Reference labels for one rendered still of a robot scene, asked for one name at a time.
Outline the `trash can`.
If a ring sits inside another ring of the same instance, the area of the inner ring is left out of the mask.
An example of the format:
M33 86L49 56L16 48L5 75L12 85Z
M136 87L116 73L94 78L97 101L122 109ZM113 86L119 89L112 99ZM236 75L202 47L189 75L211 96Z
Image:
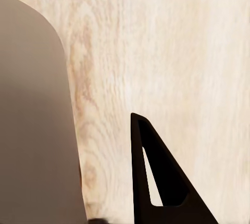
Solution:
M0 224L88 224L64 47L19 0L0 0Z

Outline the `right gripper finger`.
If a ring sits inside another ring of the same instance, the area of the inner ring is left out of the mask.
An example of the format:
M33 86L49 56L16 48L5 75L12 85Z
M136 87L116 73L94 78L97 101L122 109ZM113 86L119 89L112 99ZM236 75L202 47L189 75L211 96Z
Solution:
M131 113L134 224L219 224L151 122ZM145 149L163 206L151 203Z

